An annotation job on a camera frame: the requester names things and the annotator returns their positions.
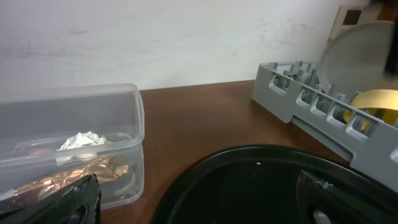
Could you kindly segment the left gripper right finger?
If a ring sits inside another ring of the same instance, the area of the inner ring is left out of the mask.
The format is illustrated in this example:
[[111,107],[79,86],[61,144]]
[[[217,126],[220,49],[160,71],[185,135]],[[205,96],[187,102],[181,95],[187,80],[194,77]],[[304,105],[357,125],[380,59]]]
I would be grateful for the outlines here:
[[397,208],[305,171],[298,177],[296,203],[302,223],[397,223]]

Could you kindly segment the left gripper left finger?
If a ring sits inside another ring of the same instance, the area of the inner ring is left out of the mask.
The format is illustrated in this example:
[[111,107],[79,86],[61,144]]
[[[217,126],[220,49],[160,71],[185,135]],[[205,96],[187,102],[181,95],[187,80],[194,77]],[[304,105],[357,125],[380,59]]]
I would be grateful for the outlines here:
[[101,190],[97,176],[86,175],[64,187],[44,184],[1,194],[1,224],[98,224]]

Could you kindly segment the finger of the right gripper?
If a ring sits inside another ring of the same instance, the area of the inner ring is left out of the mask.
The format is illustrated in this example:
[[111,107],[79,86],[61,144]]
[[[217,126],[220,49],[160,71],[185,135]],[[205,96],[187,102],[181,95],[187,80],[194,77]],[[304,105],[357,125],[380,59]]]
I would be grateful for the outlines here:
[[391,75],[397,75],[397,0],[386,1],[386,4],[387,9],[394,9],[396,12],[394,13],[394,30],[385,70]]

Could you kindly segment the brown gold snack wrapper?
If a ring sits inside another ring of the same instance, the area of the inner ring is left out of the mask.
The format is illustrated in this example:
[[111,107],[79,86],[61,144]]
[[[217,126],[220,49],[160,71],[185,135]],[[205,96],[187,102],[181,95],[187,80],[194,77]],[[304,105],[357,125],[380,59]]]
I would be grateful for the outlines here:
[[86,175],[94,174],[97,176],[98,183],[104,184],[119,180],[129,171],[130,166],[123,164],[115,156],[97,157],[2,192],[1,200],[15,198],[25,202],[34,202],[48,197]]

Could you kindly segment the grey round plate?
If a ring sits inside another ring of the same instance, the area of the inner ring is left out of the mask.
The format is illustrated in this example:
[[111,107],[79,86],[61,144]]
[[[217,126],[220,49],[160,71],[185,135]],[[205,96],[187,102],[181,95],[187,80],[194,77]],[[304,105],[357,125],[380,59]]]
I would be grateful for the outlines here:
[[323,51],[317,76],[323,91],[351,98],[356,92],[397,89],[397,78],[385,71],[395,23],[372,21],[336,36]]

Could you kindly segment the white tissue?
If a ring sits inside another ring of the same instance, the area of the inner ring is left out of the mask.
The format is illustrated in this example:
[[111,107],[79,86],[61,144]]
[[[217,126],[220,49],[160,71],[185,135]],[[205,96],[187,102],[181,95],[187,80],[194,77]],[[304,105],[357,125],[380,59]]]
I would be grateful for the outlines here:
[[[76,149],[81,147],[96,146],[110,143],[104,136],[99,136],[96,133],[88,131],[86,133],[78,133],[73,137],[68,138],[57,151],[64,151],[69,149]],[[75,156],[66,156],[56,158],[57,164],[63,164],[72,159],[87,160],[91,157],[97,156],[97,153],[85,153]]]

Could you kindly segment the yellow bowl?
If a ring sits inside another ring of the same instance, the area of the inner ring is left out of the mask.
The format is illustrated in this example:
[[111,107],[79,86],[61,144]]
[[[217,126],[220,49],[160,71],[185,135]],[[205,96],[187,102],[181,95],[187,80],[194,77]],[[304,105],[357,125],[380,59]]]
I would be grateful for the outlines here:
[[351,106],[360,110],[369,109],[370,115],[384,111],[381,119],[390,125],[397,121],[397,90],[369,90],[355,96]]

